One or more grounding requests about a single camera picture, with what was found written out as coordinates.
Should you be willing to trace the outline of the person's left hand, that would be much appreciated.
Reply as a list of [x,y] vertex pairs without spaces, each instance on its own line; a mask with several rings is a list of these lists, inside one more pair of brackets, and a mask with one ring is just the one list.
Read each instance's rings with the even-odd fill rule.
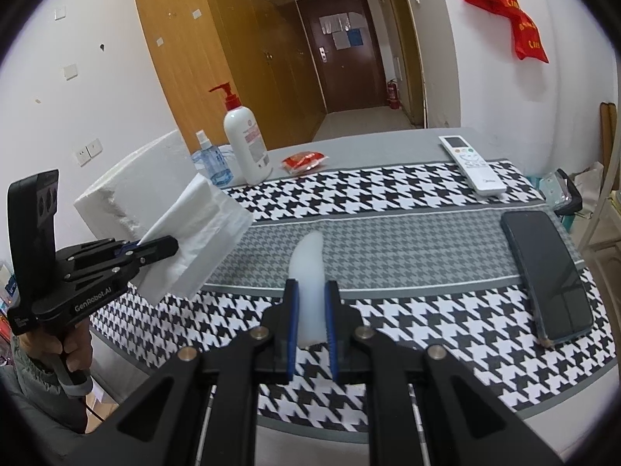
[[59,340],[43,330],[37,330],[31,336],[37,359],[47,367],[52,367],[54,356],[61,355],[65,356],[69,372],[88,370],[92,366],[92,335],[88,319],[77,324],[64,340]]

